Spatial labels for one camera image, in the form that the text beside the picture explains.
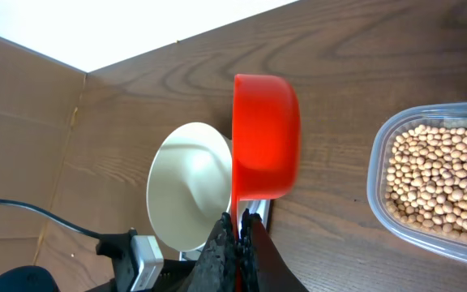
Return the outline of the cream bowl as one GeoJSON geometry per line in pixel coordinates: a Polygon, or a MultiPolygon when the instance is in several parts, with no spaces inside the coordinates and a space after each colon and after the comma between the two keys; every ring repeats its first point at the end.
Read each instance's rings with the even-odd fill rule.
{"type": "Polygon", "coordinates": [[[146,205],[156,236],[187,252],[204,246],[231,209],[231,141],[214,127],[190,122],[173,130],[154,156],[146,205]]]}

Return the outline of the cardboard box side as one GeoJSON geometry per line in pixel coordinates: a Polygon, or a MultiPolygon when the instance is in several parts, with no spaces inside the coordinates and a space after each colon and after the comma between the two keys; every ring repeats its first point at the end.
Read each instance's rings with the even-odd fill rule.
{"type": "MultiPolygon", "coordinates": [[[[49,208],[85,74],[0,38],[0,199],[49,208]]],[[[0,205],[0,274],[33,264],[47,224],[0,205]]]]}

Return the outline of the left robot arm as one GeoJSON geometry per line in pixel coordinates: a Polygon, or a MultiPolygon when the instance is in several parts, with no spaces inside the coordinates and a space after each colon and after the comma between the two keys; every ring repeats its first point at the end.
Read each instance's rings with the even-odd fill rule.
{"type": "MultiPolygon", "coordinates": [[[[147,291],[177,291],[194,266],[195,261],[165,260],[155,285],[147,291]]],[[[22,266],[0,275],[0,292],[60,291],[49,271],[39,266],[22,266]]]]}

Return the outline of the red measuring scoop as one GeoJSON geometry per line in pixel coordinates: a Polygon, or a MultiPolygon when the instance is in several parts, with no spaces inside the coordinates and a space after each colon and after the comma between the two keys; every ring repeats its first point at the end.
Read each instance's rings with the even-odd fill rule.
{"type": "MultiPolygon", "coordinates": [[[[301,122],[291,85],[273,75],[234,78],[231,215],[239,236],[238,204],[274,200],[292,189],[298,174],[301,122]]],[[[241,291],[240,268],[236,289],[241,291]]]]}

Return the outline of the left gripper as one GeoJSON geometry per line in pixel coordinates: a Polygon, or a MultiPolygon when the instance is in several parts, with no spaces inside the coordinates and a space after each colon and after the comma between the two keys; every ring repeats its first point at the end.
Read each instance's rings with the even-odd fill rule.
{"type": "MultiPolygon", "coordinates": [[[[154,286],[147,292],[177,291],[185,279],[191,274],[196,261],[165,260],[164,267],[158,275],[154,286]]],[[[115,279],[90,289],[88,292],[117,292],[115,279]]]]}

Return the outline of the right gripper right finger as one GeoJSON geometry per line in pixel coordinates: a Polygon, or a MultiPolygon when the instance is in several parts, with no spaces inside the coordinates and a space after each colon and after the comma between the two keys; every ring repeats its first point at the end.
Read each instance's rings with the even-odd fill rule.
{"type": "Polygon", "coordinates": [[[239,239],[241,291],[308,292],[281,257],[258,213],[242,214],[239,239]]]}

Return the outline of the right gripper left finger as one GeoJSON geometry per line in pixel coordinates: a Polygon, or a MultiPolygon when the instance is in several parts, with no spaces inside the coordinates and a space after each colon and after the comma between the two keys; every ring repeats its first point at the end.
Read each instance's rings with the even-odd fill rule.
{"type": "Polygon", "coordinates": [[[234,292],[236,289],[237,245],[228,213],[212,228],[208,240],[178,292],[234,292]]]}

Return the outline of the soybeans in container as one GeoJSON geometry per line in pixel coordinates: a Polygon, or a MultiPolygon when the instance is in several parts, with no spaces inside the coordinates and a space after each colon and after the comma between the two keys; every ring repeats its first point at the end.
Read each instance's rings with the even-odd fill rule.
{"type": "Polygon", "coordinates": [[[387,210],[401,223],[467,242],[467,128],[419,125],[396,135],[387,210]]]}

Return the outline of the clear plastic container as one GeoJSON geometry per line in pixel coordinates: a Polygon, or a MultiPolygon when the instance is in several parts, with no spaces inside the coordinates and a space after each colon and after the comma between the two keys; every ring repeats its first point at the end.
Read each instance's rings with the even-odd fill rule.
{"type": "Polygon", "coordinates": [[[386,121],[367,196],[397,237],[467,263],[467,102],[414,107],[386,121]]]}

